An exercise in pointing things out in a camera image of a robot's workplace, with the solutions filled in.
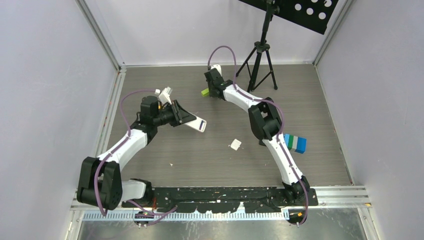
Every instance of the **white circle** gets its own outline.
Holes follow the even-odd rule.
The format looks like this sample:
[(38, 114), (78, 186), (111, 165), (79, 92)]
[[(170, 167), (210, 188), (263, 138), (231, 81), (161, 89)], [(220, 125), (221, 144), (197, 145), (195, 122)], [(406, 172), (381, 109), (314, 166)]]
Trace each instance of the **white circle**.
[(320, 13), (318, 14), (318, 18), (319, 18), (319, 19), (321, 19), (321, 20), (326, 19), (326, 17), (327, 17), (327, 15), (326, 15), (324, 12), (320, 12)]
[(312, 15), (314, 13), (314, 10), (312, 8), (308, 8), (308, 9), (306, 9), (306, 13), (308, 15)]
[(331, 0), (325, 0), (324, 1), (324, 6), (326, 6), (327, 8), (330, 7), (332, 4)]
[(300, 5), (299, 3), (294, 5), (294, 9), (296, 9), (297, 11), (300, 11), (302, 9), (302, 5)]

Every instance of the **black mounting plate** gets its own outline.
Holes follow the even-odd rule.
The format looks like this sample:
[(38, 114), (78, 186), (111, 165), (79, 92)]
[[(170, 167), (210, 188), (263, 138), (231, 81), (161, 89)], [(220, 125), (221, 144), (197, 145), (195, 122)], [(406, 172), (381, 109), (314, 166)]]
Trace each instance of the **black mounting plate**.
[[(278, 213), (279, 207), (304, 206), (305, 198), (295, 202), (285, 202), (284, 188), (271, 187), (155, 187), (158, 212), (167, 212), (175, 205), (178, 213), (228, 213), (235, 212), (243, 202), (246, 213)], [(308, 191), (309, 206), (317, 206), (315, 189)], [(123, 208), (133, 208), (131, 203), (123, 202)]]
[[(239, 0), (249, 4), (255, 8), (266, 11), (267, 3), (265, 0)], [(275, 0), (275, 5), (279, 7), (279, 12), (274, 14), (280, 18), (288, 20), (292, 23), (324, 34), (327, 29), (330, 17), (339, 0)], [(307, 9), (312, 9), (313, 13), (309, 15)], [(325, 14), (324, 19), (320, 19), (320, 13)]]

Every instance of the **black tripod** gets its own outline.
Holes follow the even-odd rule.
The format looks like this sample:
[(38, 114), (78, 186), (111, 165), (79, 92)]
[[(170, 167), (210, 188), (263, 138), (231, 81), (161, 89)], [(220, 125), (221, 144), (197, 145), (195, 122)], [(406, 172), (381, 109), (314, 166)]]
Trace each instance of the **black tripod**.
[[(267, 40), (265, 39), (267, 37), (268, 27), (270, 26), (270, 22), (273, 19), (273, 15), (277, 14), (279, 12), (279, 7), (272, 4), (272, 1), (266, 1), (266, 14), (265, 14), (265, 21), (263, 22), (263, 28), (262, 28), (262, 36), (260, 38), (260, 41), (257, 41), (254, 43), (254, 48), (249, 54), (249, 56), (246, 58), (246, 60), (243, 62), (243, 65), (241, 65), (240, 69), (236, 73), (236, 77), (239, 76), (239, 73), (242, 71), (242, 69), (247, 66), (247, 70), (249, 72), (250, 81), (249, 86), (247, 87), (247, 92), (254, 91), (261, 83), (271, 74), (272, 81), (274, 82), (274, 89), (277, 90), (277, 83), (276, 83), (276, 77), (274, 76), (274, 70), (273, 70), (273, 64), (271, 63), (271, 57), (270, 57), (270, 45), (267, 44)], [(251, 73), (251, 70), (249, 68), (248, 61), (252, 57), (253, 53), (256, 51), (256, 60), (254, 61), (253, 71)], [(262, 53), (266, 52), (266, 58), (268, 58), (268, 64), (269, 64), (269, 72), (268, 74), (257, 84), (256, 84), (256, 78), (258, 77), (258, 70), (259, 70), (259, 64), (261, 63), (261, 57)]]

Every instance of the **wood grain surface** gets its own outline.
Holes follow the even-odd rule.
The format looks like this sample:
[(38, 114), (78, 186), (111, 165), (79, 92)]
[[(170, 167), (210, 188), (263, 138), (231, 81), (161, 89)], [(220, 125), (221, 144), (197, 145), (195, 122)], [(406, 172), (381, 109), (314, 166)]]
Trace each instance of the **wood grain surface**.
[[(207, 121), (204, 133), (187, 126), (161, 126), (156, 137), (129, 161), (122, 171), (124, 180), (149, 180), (158, 187), (224, 187), (280, 186), (281, 176), (268, 149), (258, 145), (249, 117), (236, 105), (220, 99), (202, 97), (207, 88), (205, 66), (167, 66), (129, 68), (121, 96), (142, 88), (171, 87), (172, 99), (183, 108)], [(261, 65), (258, 77), (267, 73)], [(223, 76), (233, 76), (233, 66), (222, 66)], [(278, 90), (272, 79), (253, 92), (258, 97), (271, 97), (284, 111), (284, 133), (304, 137), (304, 154), (292, 156), (311, 186), (349, 185), (349, 176), (340, 144), (334, 132), (327, 104), (312, 65), (275, 65)], [(247, 89), (249, 75), (244, 69), (237, 84)], [(136, 118), (142, 97), (127, 98), (123, 110), (128, 121)], [(126, 132), (119, 114), (114, 119), (109, 147)], [(229, 147), (234, 139), (241, 141), (235, 151)]]

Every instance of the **blue and green block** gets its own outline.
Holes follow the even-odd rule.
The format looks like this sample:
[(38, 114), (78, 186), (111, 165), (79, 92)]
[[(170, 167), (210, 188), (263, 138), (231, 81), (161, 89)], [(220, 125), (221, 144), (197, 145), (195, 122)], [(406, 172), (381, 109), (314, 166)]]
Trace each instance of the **blue and green block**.
[(289, 150), (303, 154), (306, 151), (306, 138), (284, 134), (284, 142)]

